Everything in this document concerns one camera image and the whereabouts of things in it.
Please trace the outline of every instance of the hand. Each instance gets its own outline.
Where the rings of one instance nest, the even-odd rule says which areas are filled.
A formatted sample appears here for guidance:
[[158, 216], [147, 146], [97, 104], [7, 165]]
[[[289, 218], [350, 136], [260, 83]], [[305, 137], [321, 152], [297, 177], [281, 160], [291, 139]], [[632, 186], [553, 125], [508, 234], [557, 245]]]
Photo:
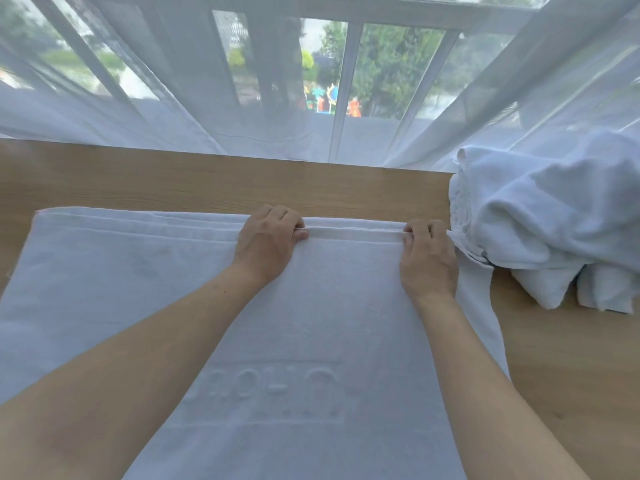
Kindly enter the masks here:
[[412, 302], [455, 298], [458, 259], [444, 222], [416, 219], [404, 231], [400, 281]]
[[304, 220], [283, 205], [264, 205], [244, 223], [236, 244], [233, 265], [242, 267], [261, 287], [286, 268], [298, 241], [309, 237]]

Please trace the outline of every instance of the towel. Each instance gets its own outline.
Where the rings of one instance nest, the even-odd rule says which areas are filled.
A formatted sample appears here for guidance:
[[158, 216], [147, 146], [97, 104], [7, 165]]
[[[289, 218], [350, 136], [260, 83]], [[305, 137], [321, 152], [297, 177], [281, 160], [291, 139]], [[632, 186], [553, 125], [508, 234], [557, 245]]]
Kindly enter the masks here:
[[[0, 301], [0, 401], [210, 280], [245, 219], [37, 213]], [[309, 240], [231, 325], [126, 479], [465, 478], [399, 280], [403, 225], [305, 221]], [[508, 373], [492, 268], [459, 261], [456, 298]]]
[[510, 268], [544, 308], [632, 313], [640, 292], [640, 143], [592, 132], [563, 160], [468, 146], [449, 188], [452, 239]]

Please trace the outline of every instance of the person's left arm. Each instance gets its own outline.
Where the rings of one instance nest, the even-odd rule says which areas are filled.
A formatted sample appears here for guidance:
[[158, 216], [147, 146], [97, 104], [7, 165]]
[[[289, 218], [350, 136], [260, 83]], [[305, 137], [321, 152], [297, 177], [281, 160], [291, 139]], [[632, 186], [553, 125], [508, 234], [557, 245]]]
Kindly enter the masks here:
[[264, 206], [233, 264], [0, 406], [0, 472], [11, 479], [122, 478], [169, 417], [229, 325], [308, 238], [302, 218]]

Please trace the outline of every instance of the wooden table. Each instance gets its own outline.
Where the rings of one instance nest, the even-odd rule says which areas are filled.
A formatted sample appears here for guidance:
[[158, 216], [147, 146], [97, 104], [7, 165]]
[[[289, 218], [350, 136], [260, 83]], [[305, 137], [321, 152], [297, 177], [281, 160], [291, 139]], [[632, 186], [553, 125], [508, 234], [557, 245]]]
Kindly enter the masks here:
[[[448, 220], [448, 183], [445, 173], [0, 140], [0, 289], [37, 209], [248, 213], [269, 202], [303, 216]], [[593, 479], [640, 478], [640, 319], [566, 301], [546, 312], [496, 272], [513, 382]]]

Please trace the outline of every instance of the person's left hand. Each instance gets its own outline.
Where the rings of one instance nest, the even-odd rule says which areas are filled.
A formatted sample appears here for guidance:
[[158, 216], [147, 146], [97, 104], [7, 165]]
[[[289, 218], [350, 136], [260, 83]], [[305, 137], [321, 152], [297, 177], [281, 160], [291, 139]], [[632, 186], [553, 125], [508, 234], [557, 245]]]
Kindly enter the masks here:
[[283, 205], [263, 205], [240, 231], [233, 265], [266, 286], [284, 271], [296, 243], [309, 237], [304, 226], [295, 210]]

